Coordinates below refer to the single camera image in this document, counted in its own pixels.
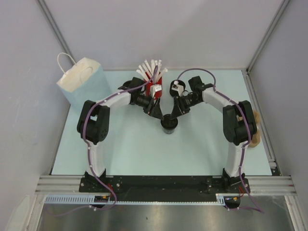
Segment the single black coffee cup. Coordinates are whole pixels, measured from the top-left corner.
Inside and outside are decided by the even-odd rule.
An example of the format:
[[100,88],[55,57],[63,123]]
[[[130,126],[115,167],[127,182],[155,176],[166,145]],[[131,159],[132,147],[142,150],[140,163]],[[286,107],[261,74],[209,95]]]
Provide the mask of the single black coffee cup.
[[163,129],[163,132],[166,134],[172,134],[179,124],[177,118],[171,119],[171,114],[165,114],[164,119],[161,120],[160,123]]

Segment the black coffee cup stack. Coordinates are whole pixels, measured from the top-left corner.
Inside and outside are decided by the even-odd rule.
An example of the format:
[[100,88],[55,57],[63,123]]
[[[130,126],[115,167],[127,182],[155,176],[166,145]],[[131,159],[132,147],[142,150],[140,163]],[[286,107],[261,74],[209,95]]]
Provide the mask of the black coffee cup stack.
[[130,87],[130,85],[131,85],[131,80],[129,80],[129,81],[126,81],[121,87],[119,87],[118,89],[120,90],[120,91],[125,91],[125,92],[127,92],[127,91],[130,91],[130,89],[131,89],[131,87]]

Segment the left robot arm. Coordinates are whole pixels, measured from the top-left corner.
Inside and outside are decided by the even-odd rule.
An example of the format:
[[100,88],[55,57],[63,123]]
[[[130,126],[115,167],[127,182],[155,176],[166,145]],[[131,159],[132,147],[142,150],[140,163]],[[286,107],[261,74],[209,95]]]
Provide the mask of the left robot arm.
[[160,108],[161,84],[150,83],[150,94],[142,92],[148,84],[144,80],[133,77],[125,82],[112,95],[96,102],[84,102],[77,131],[87,144],[88,167],[86,172],[92,176],[89,186],[95,192],[102,192],[106,188],[106,180],[101,176],[106,171],[103,160],[102,143],[108,135],[110,114],[112,111],[129,104],[143,108],[147,115],[163,120]]

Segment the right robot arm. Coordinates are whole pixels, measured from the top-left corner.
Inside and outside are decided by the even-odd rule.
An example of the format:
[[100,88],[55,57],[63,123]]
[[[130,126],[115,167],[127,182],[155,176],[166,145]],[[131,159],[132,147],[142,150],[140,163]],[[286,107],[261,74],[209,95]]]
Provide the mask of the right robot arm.
[[229,142],[226,166],[222,172],[222,188],[233,193],[244,181],[245,151],[257,132],[257,124],[249,101],[236,102],[219,92],[213,84],[204,84],[199,76],[189,80],[191,92],[182,95],[185,85],[181,80],[170,84],[169,93],[173,97],[170,120],[189,113],[192,106],[207,103],[222,113],[223,134]]

